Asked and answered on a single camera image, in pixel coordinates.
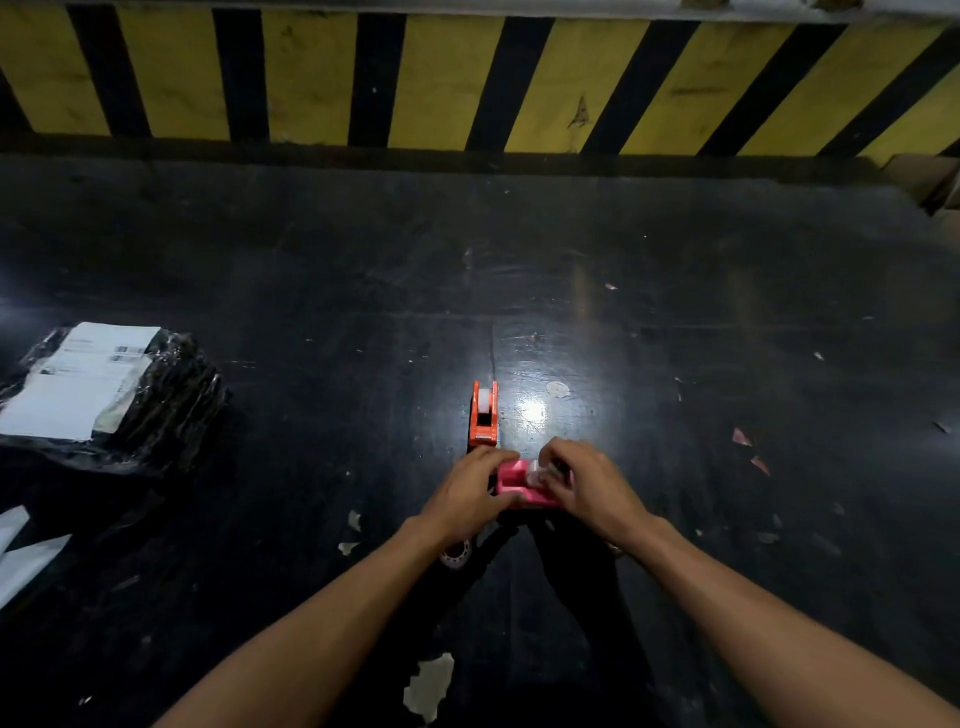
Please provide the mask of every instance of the table surface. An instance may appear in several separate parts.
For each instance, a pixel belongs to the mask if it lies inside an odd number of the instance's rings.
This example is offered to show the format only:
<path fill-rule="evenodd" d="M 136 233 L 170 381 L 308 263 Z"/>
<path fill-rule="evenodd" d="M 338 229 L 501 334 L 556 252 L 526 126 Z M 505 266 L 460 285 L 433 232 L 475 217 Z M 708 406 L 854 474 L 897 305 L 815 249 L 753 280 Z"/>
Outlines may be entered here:
<path fill-rule="evenodd" d="M 703 549 L 960 700 L 960 264 L 893 187 L 9 156 L 0 236 L 3 363 L 64 322 L 157 325 L 233 393 L 189 482 L 0 451 L 18 543 L 75 534 L 0 614 L 11 725 L 148 725 L 418 512 L 494 378 L 504 446 L 589 438 Z M 335 722 L 415 724 L 414 661 L 448 651 L 442 723 L 649 693 L 764 724 L 642 568 L 579 573 L 556 525 L 432 570 Z"/>

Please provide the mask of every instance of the yellow stripe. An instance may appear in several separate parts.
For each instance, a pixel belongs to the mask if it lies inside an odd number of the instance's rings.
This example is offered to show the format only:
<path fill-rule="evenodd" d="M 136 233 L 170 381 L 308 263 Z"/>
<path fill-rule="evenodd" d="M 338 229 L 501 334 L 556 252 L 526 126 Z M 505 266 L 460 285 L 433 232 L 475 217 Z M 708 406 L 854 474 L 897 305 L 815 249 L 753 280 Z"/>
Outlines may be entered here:
<path fill-rule="evenodd" d="M 407 18 L 389 146 L 463 151 L 502 27 L 502 17 Z"/>
<path fill-rule="evenodd" d="M 264 11 L 270 138 L 346 146 L 357 16 Z"/>
<path fill-rule="evenodd" d="M 861 153 L 879 165 L 895 154 L 940 154 L 960 139 L 960 65 Z"/>
<path fill-rule="evenodd" d="M 650 23 L 564 20 L 550 31 L 508 152 L 579 152 Z"/>
<path fill-rule="evenodd" d="M 791 31 L 701 23 L 620 153 L 695 155 Z"/>
<path fill-rule="evenodd" d="M 229 139 L 210 10 L 120 6 L 117 14 L 153 135 Z"/>
<path fill-rule="evenodd" d="M 63 7 L 0 5 L 0 68 L 39 133 L 110 133 Z"/>
<path fill-rule="evenodd" d="M 943 28 L 939 23 L 851 25 L 770 114 L 740 154 L 816 155 Z"/>

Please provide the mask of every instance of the forearm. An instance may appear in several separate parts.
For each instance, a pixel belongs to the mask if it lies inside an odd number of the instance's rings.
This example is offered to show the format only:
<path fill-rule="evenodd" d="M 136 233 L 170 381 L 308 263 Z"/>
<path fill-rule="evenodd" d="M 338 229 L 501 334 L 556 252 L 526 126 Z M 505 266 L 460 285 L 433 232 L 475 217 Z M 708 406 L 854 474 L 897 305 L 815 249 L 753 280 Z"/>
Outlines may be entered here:
<path fill-rule="evenodd" d="M 960 725 L 960 712 L 938 695 L 712 559 L 663 519 L 651 517 L 627 541 L 778 726 Z"/>
<path fill-rule="evenodd" d="M 440 554 L 409 519 L 386 544 L 227 657 L 157 728 L 315 726 Z"/>

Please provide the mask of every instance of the left hand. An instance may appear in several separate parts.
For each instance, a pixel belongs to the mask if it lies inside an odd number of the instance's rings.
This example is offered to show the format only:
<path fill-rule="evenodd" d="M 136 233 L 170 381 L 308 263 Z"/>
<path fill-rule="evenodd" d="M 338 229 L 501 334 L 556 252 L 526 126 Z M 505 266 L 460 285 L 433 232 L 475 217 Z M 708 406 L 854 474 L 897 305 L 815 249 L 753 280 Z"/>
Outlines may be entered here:
<path fill-rule="evenodd" d="M 496 467 L 519 456 L 514 450 L 480 446 L 454 463 L 420 513 L 424 524 L 435 529 L 444 548 L 476 536 L 502 511 L 523 501 L 520 493 L 491 496 L 487 492 Z"/>

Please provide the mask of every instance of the wall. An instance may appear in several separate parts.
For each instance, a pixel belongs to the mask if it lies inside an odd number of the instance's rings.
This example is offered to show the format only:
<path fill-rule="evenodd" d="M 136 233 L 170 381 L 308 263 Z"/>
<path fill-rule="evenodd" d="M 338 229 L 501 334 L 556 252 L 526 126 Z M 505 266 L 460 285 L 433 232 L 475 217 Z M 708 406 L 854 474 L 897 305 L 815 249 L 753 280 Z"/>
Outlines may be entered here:
<path fill-rule="evenodd" d="M 960 153 L 960 28 L 0 4 L 0 130 L 435 150 Z"/>

